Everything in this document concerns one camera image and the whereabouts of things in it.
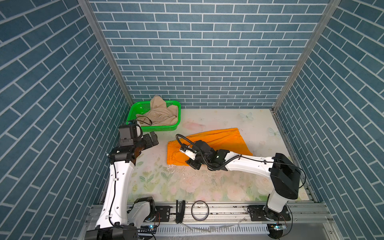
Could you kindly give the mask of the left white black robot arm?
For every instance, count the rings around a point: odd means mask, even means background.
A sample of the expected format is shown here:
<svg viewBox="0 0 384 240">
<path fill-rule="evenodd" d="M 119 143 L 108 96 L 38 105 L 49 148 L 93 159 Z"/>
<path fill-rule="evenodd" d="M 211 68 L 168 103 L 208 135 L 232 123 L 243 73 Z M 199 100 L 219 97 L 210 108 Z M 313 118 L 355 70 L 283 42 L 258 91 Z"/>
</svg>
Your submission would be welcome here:
<svg viewBox="0 0 384 240">
<path fill-rule="evenodd" d="M 107 195 L 95 228 L 86 232 L 86 240 L 137 240 L 145 219 L 156 212 L 153 198 L 134 203 L 127 212 L 129 183 L 135 170 L 136 160 L 143 150 L 158 145 L 155 132 L 138 140 L 120 140 L 119 146 L 108 154 L 110 178 Z"/>
</svg>

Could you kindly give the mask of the orange shorts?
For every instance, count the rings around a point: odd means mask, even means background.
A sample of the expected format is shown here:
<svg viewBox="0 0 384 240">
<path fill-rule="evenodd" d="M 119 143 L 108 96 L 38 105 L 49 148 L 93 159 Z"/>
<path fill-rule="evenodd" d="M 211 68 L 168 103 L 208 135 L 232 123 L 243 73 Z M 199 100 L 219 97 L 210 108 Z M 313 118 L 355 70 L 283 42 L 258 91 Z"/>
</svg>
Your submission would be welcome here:
<svg viewBox="0 0 384 240">
<path fill-rule="evenodd" d="M 187 136 L 192 141 L 204 141 L 215 151 L 223 149 L 235 152 L 241 155 L 252 156 L 252 152 L 248 149 L 239 129 L 214 130 Z M 175 166 L 187 166 L 186 161 L 189 159 L 180 152 L 181 145 L 177 140 L 169 142 L 167 146 L 167 164 Z"/>
</svg>

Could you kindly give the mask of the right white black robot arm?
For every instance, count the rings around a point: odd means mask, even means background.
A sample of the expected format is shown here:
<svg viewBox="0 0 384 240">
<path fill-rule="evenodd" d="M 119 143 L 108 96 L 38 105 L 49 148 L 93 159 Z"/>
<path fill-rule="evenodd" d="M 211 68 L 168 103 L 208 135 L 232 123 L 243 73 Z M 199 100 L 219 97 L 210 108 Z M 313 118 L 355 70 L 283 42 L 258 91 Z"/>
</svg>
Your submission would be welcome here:
<svg viewBox="0 0 384 240">
<path fill-rule="evenodd" d="M 254 174 L 268 179 L 273 184 L 263 213 L 268 220 L 278 220 L 287 209 L 290 200 L 299 196 L 301 175 L 305 172 L 294 165 L 284 154 L 276 153 L 273 157 L 255 157 L 241 155 L 229 150 L 214 150 L 206 142 L 178 141 L 180 152 L 189 157 L 186 163 L 195 170 L 206 165 L 210 171 L 238 171 Z"/>
</svg>

